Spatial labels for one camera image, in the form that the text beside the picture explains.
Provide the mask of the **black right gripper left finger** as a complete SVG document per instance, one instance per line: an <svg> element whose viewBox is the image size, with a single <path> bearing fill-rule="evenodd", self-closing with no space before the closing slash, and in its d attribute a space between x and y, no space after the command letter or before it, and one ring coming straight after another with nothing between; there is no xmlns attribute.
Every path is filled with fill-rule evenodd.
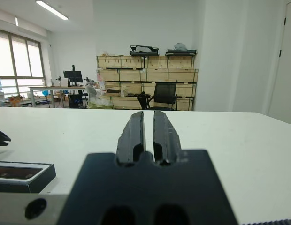
<svg viewBox="0 0 291 225"><path fill-rule="evenodd" d="M118 139L116 160L119 165L134 165L146 150L143 111L131 115Z"/></svg>

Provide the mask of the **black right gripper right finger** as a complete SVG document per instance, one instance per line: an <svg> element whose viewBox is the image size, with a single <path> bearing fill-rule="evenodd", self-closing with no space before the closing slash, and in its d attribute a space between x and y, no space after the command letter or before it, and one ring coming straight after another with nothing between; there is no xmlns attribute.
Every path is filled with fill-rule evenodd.
<svg viewBox="0 0 291 225"><path fill-rule="evenodd" d="M154 111L153 150L155 162L159 165L175 163L182 150L178 133L162 111Z"/></svg>

